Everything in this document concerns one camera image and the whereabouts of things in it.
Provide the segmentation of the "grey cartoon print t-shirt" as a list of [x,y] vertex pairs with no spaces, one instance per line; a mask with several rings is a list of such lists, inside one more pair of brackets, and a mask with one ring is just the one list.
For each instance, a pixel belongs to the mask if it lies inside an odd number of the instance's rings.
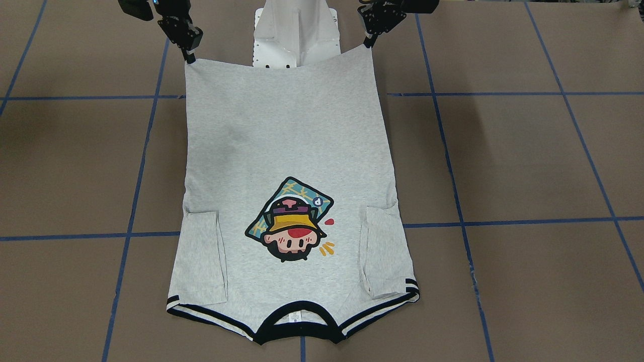
[[185,81],[168,313],[340,343],[420,298],[370,49],[292,69],[198,59]]

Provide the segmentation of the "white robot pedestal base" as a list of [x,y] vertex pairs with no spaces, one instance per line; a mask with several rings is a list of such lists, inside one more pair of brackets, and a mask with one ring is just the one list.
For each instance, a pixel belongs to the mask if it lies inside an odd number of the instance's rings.
[[266,1],[254,19],[255,68],[292,69],[341,54],[338,14],[326,1]]

